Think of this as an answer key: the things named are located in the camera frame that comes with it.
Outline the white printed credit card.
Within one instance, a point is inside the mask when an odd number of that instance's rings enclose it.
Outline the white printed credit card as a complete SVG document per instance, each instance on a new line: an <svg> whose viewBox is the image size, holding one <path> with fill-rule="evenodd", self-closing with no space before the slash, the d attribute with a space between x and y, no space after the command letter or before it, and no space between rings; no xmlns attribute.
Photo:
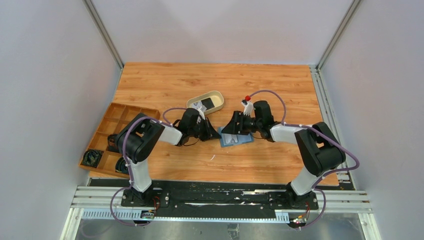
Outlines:
<svg viewBox="0 0 424 240"><path fill-rule="evenodd" d="M235 134L223 134L222 142L224 146L234 146L238 144L238 136Z"/></svg>

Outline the blue leather card holder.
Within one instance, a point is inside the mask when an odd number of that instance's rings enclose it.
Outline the blue leather card holder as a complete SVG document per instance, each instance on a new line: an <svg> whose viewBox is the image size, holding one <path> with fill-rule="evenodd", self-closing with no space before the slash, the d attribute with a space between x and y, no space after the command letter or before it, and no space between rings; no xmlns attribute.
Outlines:
<svg viewBox="0 0 424 240"><path fill-rule="evenodd" d="M254 138L249 135L240 135L240 134L227 134L222 133L223 127L219 127L217 132L221 136L219 142L222 148L233 147L242 144L248 144L254 142Z"/></svg>

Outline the cream oval plastic tray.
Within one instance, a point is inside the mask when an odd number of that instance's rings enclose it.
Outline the cream oval plastic tray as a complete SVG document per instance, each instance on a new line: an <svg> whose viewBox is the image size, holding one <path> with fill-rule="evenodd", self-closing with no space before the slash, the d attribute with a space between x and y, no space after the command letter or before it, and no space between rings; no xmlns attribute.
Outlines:
<svg viewBox="0 0 424 240"><path fill-rule="evenodd" d="M205 115L208 115L221 110L224 103L223 95L219 91L213 90L189 99L186 102L186 107L199 109Z"/></svg>

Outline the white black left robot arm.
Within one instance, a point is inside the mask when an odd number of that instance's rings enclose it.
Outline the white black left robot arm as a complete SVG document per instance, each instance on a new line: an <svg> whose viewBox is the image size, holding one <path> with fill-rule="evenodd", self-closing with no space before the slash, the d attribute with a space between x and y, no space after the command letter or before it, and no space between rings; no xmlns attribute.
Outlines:
<svg viewBox="0 0 424 240"><path fill-rule="evenodd" d="M206 142L218 140L221 135L201 110L186 108L182 117L174 123L163 122L144 113L138 113L115 136L114 142L129 174L129 187L125 191L132 195L132 201L142 206L149 206L154 201L148 157L157 142L181 147L190 138Z"/></svg>

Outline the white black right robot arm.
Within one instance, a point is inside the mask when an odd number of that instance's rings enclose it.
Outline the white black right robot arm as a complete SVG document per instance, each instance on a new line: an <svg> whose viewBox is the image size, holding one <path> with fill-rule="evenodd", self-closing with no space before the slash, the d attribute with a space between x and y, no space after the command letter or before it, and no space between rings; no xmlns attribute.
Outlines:
<svg viewBox="0 0 424 240"><path fill-rule="evenodd" d="M234 111L229 123L221 133L228 135L250 135L260 133L269 142L284 142L297 145L303 168L294 180L287 184L282 200L292 208L304 203L312 194L316 182L325 173L335 170L346 161L328 125L318 122L313 125L290 125L274 120L271 107L265 100L243 100L244 111Z"/></svg>

